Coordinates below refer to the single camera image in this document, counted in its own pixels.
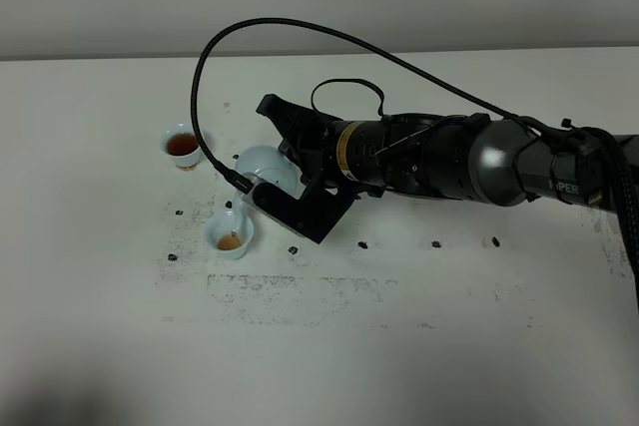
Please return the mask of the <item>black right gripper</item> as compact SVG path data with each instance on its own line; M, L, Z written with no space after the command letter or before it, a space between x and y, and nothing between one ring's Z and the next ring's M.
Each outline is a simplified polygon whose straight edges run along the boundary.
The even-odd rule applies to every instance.
M263 97L257 113L282 137L279 151L298 167L319 167L328 189L477 200L469 154L479 116L401 114L377 121L346 121Z

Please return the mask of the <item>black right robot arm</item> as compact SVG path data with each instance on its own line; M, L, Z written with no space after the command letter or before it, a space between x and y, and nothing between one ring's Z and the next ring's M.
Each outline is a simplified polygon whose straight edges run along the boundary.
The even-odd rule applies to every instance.
M299 209L341 217L360 195L513 207L537 198L613 212L610 154L587 129L534 133L486 114L400 114L347 121L266 95L257 108L302 173Z

